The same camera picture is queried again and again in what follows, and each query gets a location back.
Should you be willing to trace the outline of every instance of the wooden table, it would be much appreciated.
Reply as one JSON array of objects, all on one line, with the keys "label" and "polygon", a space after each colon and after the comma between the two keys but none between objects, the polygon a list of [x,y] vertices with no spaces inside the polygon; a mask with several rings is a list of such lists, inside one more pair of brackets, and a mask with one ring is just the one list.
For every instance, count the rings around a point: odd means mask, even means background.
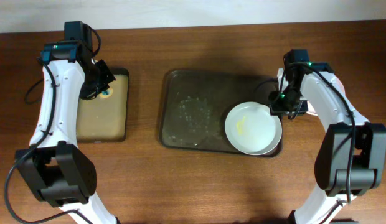
[{"label": "wooden table", "polygon": [[[170,29],[99,30],[97,58],[130,72],[127,138],[79,144],[96,166],[97,192],[122,223],[231,223],[286,218],[316,184],[314,161],[324,137],[314,116],[283,123],[284,149],[274,159],[180,151],[158,141],[165,74],[196,68],[275,76],[283,54],[306,48],[312,61],[329,62],[352,104],[386,125],[386,21],[267,24]],[[14,223],[3,184],[14,151],[27,147],[39,104],[26,90],[42,76],[35,58],[62,32],[0,34],[0,223]],[[40,95],[42,87],[35,94]],[[59,210],[35,200],[18,172],[11,202],[28,220]],[[382,183],[344,208],[339,218],[386,223],[386,160]],[[70,223],[62,217],[54,223]]]}]

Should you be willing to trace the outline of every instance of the robotic arm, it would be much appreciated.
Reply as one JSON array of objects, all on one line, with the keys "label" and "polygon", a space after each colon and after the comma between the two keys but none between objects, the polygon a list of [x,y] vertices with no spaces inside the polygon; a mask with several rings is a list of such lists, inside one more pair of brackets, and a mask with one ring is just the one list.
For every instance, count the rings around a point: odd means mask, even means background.
[{"label": "robotic arm", "polygon": [[[379,186],[386,152],[386,128],[370,123],[341,94],[328,64],[311,63],[306,50],[292,50],[284,56],[284,61],[285,70],[278,73],[280,90],[270,95],[271,113],[303,114],[308,100],[326,131],[315,162],[317,185],[289,220],[296,224],[329,223],[351,200]],[[352,113],[353,127],[347,108]],[[360,155],[351,154],[350,139],[353,146],[362,150]]]},{"label": "robotic arm", "polygon": [[[92,32],[99,40],[95,52]],[[104,61],[93,62],[99,48],[96,31],[80,21],[65,23],[63,41],[45,44],[40,58],[44,93],[38,124],[30,148],[16,151],[16,159],[31,154],[17,169],[37,200],[63,211],[78,211],[69,213],[77,223],[116,224],[120,222],[96,193],[95,166],[77,146],[78,98],[94,99],[115,80]],[[57,165],[51,166],[54,159]]]}]

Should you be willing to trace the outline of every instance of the pink object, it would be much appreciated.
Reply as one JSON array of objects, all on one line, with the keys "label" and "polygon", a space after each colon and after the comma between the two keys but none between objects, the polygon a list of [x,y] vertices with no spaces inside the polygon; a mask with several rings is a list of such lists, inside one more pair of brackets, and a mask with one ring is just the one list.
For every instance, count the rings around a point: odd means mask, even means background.
[{"label": "pink object", "polygon": [[[342,90],[342,94],[345,96],[345,88],[340,79],[337,78],[337,85]],[[308,111],[306,112],[309,115],[317,116],[315,109],[313,108],[312,104],[308,101]]]}]

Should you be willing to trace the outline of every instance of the black tray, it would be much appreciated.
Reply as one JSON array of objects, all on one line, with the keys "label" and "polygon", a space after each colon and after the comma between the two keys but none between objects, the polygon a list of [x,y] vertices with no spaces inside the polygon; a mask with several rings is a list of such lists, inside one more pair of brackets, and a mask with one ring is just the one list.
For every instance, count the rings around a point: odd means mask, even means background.
[{"label": "black tray", "polygon": [[[250,156],[228,141],[224,122],[236,105],[256,101],[268,104],[266,76],[243,76],[200,70],[174,70],[166,77],[164,104],[159,130],[161,143],[170,148],[224,152]],[[274,157],[282,149],[282,139],[272,151],[256,157]]]}]

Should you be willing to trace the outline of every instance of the white plate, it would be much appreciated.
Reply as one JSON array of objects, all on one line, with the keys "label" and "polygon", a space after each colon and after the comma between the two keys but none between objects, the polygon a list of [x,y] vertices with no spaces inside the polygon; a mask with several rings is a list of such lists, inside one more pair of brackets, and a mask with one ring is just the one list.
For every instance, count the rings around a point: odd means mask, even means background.
[{"label": "white plate", "polygon": [[270,115],[269,107],[245,102],[235,106],[225,120],[229,142],[240,152],[262,155],[274,149],[281,139],[281,123]]}]

